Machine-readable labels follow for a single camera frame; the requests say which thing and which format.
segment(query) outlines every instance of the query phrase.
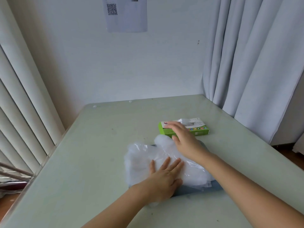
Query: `clear plastic bag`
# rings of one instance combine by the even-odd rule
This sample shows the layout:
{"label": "clear plastic bag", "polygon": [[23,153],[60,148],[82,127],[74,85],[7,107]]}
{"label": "clear plastic bag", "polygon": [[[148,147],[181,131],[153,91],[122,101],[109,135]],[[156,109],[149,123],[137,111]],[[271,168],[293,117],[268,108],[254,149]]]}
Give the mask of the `clear plastic bag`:
{"label": "clear plastic bag", "polygon": [[185,166],[180,173],[183,185],[191,188],[203,190],[211,187],[214,178],[202,166],[184,157],[176,148],[174,141],[166,135],[158,135],[155,146],[145,145],[137,142],[128,146],[126,153],[125,168],[126,180],[129,186],[145,180],[149,176],[149,163],[155,161],[155,168],[159,169],[165,159],[170,156],[171,163],[177,158],[185,162]]}

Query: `vertical blind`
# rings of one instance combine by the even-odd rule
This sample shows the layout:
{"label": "vertical blind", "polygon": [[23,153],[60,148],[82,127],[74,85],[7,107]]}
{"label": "vertical blind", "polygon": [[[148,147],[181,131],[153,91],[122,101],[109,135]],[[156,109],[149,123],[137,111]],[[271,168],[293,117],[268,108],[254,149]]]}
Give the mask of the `vertical blind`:
{"label": "vertical blind", "polygon": [[38,170],[64,133],[39,78],[12,12],[6,0],[0,0],[0,162],[30,173]]}

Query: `poster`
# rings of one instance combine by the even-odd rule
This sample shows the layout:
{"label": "poster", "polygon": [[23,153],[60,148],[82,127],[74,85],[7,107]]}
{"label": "poster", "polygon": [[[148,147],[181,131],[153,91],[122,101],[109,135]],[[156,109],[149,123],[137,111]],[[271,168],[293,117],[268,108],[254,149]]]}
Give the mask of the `poster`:
{"label": "poster", "polygon": [[146,32],[147,0],[102,0],[108,32]]}

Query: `metal rod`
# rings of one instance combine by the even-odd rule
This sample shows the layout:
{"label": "metal rod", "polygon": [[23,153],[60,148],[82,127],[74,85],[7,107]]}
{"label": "metal rod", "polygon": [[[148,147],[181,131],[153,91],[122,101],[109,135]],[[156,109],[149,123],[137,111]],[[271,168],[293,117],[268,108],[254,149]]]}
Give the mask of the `metal rod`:
{"label": "metal rod", "polygon": [[0,171],[0,175],[6,176],[6,177],[10,177],[10,178],[13,178],[13,179],[17,179],[17,180],[20,180],[20,181],[26,181],[26,182],[29,182],[29,181],[30,181],[29,178],[24,178],[24,177],[12,175],[12,174],[9,174],[9,173],[5,173],[5,172],[3,172],[3,171]]}
{"label": "metal rod", "polygon": [[33,174],[31,174],[31,173],[29,173],[29,172],[26,172],[26,171],[23,171],[23,170],[21,170],[21,169],[17,169],[17,168],[15,168],[15,167],[6,165],[6,164],[4,164],[4,163],[2,163],[2,162],[0,162],[0,166],[1,166],[1,167],[4,167],[4,168],[7,168],[7,169],[10,169],[10,170],[17,171],[17,172],[19,172],[19,173],[21,173],[21,174],[25,174],[25,175],[28,175],[28,176],[31,176],[31,177],[33,176]]}

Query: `right hand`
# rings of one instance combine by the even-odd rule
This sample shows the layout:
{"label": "right hand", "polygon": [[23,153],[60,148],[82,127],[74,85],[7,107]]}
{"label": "right hand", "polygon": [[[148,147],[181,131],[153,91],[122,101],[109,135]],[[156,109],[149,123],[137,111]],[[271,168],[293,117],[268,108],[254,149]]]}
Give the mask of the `right hand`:
{"label": "right hand", "polygon": [[173,135],[172,139],[175,142],[179,152],[185,157],[197,163],[202,154],[208,153],[208,151],[200,144],[194,135],[191,134],[180,122],[168,122],[165,128],[170,128],[176,133],[178,137]]}

